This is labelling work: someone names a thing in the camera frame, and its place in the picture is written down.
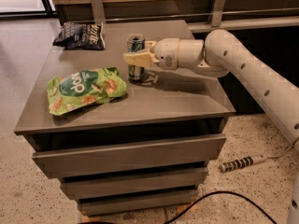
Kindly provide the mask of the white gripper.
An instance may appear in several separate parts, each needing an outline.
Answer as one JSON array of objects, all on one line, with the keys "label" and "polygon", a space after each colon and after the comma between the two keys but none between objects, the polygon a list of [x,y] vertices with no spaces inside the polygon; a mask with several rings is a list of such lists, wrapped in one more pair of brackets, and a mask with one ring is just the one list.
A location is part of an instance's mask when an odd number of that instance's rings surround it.
[{"label": "white gripper", "polygon": [[138,67],[148,68],[157,64],[163,70],[177,70],[178,45],[178,38],[165,38],[158,42],[147,40],[145,49],[149,51],[124,53],[123,58],[127,64]]}]

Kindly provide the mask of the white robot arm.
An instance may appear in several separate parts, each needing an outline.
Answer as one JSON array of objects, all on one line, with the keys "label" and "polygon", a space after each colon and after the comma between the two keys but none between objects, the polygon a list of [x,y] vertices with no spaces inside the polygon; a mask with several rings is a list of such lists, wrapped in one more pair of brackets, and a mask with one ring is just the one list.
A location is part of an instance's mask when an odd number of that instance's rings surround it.
[{"label": "white robot arm", "polygon": [[123,55],[129,65],[163,70],[184,68],[205,77],[233,74],[299,151],[299,89],[251,54],[230,32],[218,29],[205,40],[165,38],[147,41]]}]

